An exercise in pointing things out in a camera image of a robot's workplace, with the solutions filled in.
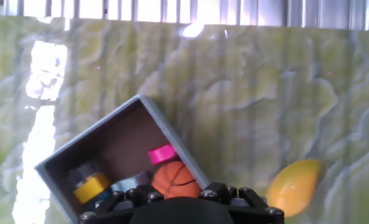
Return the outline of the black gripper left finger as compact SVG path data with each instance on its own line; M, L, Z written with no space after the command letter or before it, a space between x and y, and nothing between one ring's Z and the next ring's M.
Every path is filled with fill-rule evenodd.
M125 192L117 190L101 201L95 208L96 214L138 208L164 200L164 195L152 185L139 185Z

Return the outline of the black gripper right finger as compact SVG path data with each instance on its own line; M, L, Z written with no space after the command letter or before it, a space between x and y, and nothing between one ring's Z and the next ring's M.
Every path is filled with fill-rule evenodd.
M238 207L268 207L266 199L260 197L253 189L249 187L240 187L238 189L222 182L214 182L208 185L200 192L199 198Z

